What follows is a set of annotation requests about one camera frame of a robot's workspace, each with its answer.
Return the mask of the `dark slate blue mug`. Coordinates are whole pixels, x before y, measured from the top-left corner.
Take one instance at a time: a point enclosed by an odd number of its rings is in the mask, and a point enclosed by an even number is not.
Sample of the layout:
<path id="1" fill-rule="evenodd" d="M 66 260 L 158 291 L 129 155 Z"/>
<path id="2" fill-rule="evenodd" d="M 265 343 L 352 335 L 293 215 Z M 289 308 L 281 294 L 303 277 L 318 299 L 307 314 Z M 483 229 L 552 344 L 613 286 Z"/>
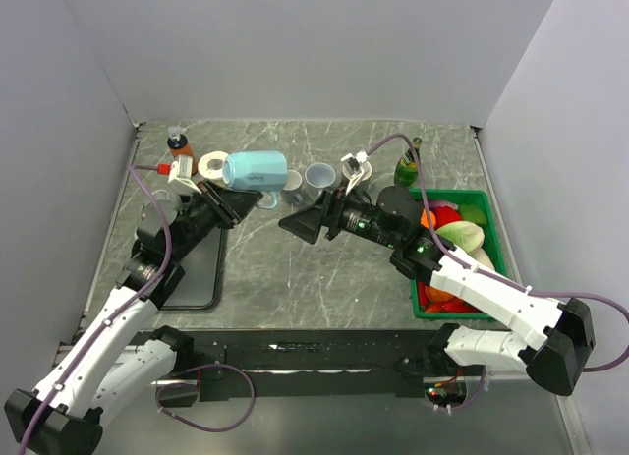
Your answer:
<path id="1" fill-rule="evenodd" d="M 302 195 L 303 177 L 296 170 L 287 171 L 287 179 L 283 189 L 280 191 L 282 200 L 290 205 L 298 206 L 303 203 Z"/>

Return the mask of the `light blue mug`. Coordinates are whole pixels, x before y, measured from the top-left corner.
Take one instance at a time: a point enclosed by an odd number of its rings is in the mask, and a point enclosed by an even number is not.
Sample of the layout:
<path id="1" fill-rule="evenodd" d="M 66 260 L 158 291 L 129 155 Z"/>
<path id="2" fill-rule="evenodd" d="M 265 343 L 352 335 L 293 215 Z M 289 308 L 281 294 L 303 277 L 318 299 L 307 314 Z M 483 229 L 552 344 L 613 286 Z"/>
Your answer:
<path id="1" fill-rule="evenodd" d="M 279 192 L 288 181 L 287 160 L 278 150 L 233 152 L 224 161 L 222 177 L 231 190 L 268 194 L 270 202 L 259 203 L 257 207 L 273 209 L 278 204 Z"/>

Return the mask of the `small blue-grey mug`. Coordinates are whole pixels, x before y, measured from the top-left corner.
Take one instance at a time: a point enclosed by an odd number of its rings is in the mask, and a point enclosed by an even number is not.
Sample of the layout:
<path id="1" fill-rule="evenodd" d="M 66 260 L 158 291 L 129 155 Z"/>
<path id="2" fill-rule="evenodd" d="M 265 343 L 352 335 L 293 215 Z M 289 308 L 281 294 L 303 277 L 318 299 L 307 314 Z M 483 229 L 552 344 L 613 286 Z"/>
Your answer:
<path id="1" fill-rule="evenodd" d="M 336 169 L 327 163 L 314 163 L 304 173 L 307 192 L 311 200 L 316 200 L 326 189 L 338 186 Z"/>

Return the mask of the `grey mug with cream inside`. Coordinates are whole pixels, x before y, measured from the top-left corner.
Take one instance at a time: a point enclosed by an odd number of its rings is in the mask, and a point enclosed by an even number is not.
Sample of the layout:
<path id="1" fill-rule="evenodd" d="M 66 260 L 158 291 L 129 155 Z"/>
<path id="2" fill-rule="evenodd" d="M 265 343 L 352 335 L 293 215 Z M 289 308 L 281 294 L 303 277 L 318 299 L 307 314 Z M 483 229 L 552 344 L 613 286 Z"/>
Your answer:
<path id="1" fill-rule="evenodd" d="M 361 177 L 361 181 L 359 185 L 361 187 L 366 188 L 369 185 L 372 178 L 372 165 L 368 161 L 365 161 L 361 165 L 361 172 L 362 172 L 362 177 Z"/>

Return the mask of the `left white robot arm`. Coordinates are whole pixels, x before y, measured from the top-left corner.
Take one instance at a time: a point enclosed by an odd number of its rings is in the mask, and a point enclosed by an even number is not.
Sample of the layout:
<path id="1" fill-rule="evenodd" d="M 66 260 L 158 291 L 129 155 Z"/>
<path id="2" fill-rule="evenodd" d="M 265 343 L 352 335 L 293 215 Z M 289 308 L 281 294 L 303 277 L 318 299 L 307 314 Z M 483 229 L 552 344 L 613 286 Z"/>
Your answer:
<path id="1" fill-rule="evenodd" d="M 182 281 L 182 260 L 211 232 L 240 224 L 261 200 L 202 181 L 190 195 L 149 197 L 129 260 L 100 313 L 33 390 L 15 390 L 4 411 L 20 453 L 91 454 L 105 426 L 142 387 L 182 378 L 195 364 L 192 336 L 164 325 L 137 356 L 117 359 Z"/>

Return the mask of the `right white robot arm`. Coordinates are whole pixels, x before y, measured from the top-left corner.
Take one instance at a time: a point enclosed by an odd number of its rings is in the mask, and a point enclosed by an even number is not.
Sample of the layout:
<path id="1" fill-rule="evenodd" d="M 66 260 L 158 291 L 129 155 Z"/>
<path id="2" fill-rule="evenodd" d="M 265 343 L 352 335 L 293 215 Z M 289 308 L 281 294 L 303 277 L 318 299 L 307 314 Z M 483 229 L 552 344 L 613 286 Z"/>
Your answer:
<path id="1" fill-rule="evenodd" d="M 423 212 L 402 187 L 383 189 L 375 203 L 355 192 L 326 190 L 279 226 L 309 244 L 320 235 L 332 240 L 347 232 L 388 247 L 390 263 L 403 276 L 503 324 L 501 330 L 443 325 L 428 349 L 435 372 L 448 375 L 469 366 L 514 370 L 550 393 L 571 395 L 595 347 L 590 308 L 575 298 L 561 303 L 534 297 L 451 242 L 436 240 L 421 223 Z"/>

